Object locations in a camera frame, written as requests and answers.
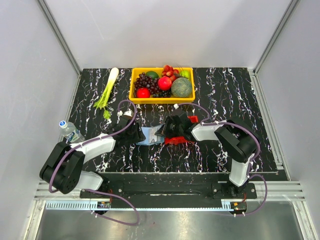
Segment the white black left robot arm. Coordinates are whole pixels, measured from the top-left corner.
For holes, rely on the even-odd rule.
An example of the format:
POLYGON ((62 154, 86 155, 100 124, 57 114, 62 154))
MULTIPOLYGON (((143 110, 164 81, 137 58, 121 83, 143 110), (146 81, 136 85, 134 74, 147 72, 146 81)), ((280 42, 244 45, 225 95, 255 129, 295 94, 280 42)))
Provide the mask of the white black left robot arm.
POLYGON ((109 186, 94 172, 83 171, 83 165, 115 147, 137 144, 146 140, 142 127, 133 114, 126 111, 112 129, 80 143, 58 142, 40 170, 39 177, 49 184, 50 193, 68 194, 74 189, 90 189, 98 198, 107 195, 109 186))

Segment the red plastic card tray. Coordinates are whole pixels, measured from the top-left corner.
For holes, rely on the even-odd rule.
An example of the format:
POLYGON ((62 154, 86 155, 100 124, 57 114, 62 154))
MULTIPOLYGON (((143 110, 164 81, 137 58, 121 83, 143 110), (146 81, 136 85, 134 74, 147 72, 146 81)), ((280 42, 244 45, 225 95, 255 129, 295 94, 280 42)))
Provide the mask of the red plastic card tray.
MULTIPOLYGON (((197 124, 199 122, 198 117, 196 115, 188 116, 188 119, 193 124, 197 124)), ((165 145, 178 145, 178 144, 185 144, 185 143, 191 143, 192 141, 186 140, 183 136, 177 136, 173 138, 164 138, 164 144, 165 145)))

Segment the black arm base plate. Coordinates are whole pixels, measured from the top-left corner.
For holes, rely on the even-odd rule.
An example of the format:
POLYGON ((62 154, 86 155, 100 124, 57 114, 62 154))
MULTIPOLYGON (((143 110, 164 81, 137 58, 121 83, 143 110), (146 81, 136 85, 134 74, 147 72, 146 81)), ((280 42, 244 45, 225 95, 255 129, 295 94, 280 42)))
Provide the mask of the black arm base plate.
POLYGON ((255 200, 258 195, 253 183, 236 187, 226 181, 113 181, 100 189, 109 194, 119 194, 122 197, 132 196, 196 196, 212 199, 247 199, 255 200))

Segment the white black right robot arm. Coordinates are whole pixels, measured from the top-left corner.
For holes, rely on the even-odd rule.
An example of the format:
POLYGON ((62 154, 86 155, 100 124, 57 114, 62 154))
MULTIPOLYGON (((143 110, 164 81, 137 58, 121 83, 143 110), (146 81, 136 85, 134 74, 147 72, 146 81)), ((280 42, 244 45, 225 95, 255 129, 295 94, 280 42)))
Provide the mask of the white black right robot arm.
POLYGON ((233 198, 245 193, 244 184, 249 180, 250 163, 259 155, 261 148, 259 136, 244 122, 229 119, 217 123, 197 123, 177 109, 154 134, 168 139, 183 137, 191 142, 220 142, 232 159, 227 192, 233 198))

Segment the blue leather card holder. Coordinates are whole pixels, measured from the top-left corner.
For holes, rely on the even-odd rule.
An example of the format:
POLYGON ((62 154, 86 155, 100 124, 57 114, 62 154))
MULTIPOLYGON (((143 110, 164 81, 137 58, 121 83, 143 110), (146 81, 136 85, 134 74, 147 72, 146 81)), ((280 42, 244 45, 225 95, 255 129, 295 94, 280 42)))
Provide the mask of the blue leather card holder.
POLYGON ((142 127, 142 133, 145 136, 145 140, 138 142, 138 146, 151 146, 162 144, 165 142, 165 138, 162 136, 157 136, 156 132, 161 128, 161 125, 154 127, 142 127))

